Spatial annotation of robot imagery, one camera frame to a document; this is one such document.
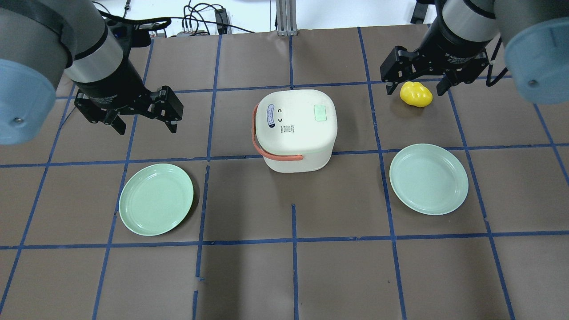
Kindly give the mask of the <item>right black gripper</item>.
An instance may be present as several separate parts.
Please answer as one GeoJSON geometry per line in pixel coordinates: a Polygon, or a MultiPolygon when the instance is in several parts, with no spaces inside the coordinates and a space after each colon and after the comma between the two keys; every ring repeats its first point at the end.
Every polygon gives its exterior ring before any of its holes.
{"type": "Polygon", "coordinates": [[[387,95],[399,83],[425,75],[441,75],[437,95],[442,96],[459,83],[469,84],[481,75],[489,59],[485,47],[489,40],[474,42],[455,34],[448,27],[430,27],[417,49],[396,45],[380,66],[387,95]]]}

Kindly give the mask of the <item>green plate near right arm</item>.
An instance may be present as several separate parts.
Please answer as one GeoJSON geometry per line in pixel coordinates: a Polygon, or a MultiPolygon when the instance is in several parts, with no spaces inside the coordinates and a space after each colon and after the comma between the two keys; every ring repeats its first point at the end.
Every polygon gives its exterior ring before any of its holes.
{"type": "Polygon", "coordinates": [[[469,180],[463,164],[445,148],[412,144],[397,152],[389,169],[390,184],[408,208],[431,216],[458,209],[469,180]]]}

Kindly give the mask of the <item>green plate near left arm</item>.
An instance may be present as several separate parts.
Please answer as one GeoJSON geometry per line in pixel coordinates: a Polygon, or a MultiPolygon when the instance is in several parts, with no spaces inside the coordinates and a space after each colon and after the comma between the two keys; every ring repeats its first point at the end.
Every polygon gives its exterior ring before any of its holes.
{"type": "Polygon", "coordinates": [[[132,176],[119,198],[120,220],[140,236],[158,236],[177,227],[193,203],[189,174],[173,164],[153,164],[132,176]]]}

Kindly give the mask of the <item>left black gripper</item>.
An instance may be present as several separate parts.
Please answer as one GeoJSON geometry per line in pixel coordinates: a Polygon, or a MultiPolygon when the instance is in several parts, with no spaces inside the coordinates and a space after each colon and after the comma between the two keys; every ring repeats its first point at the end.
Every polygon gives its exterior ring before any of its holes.
{"type": "MultiPolygon", "coordinates": [[[[90,82],[78,82],[79,91],[95,106],[111,111],[112,115],[142,115],[165,123],[172,134],[183,118],[184,106],[169,86],[150,91],[134,67],[118,67],[108,77],[90,82]]],[[[120,117],[108,120],[118,134],[124,135],[126,124],[120,117]]]]}

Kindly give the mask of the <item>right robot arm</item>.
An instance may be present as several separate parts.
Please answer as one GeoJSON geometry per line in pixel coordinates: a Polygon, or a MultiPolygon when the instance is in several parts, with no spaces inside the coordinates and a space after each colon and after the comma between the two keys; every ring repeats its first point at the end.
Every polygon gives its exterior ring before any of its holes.
{"type": "Polygon", "coordinates": [[[437,16],[417,49],[397,45],[380,67],[390,95],[421,76],[441,76],[437,94],[475,81],[492,57],[496,37],[505,71],[521,97],[534,104],[568,101],[569,17],[566,0],[429,0],[437,16]]]}

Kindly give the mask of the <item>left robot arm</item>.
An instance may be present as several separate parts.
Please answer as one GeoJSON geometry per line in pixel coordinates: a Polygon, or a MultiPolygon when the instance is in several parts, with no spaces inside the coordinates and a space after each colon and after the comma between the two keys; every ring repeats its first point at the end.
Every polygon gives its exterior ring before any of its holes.
{"type": "Polygon", "coordinates": [[[62,76],[78,89],[75,107],[87,119],[126,130],[121,115],[162,121],[171,133],[183,104],[169,86],[148,90],[129,60],[150,44],[150,31],[169,17],[128,20],[89,0],[1,2],[1,144],[22,144],[40,132],[62,76]]]}

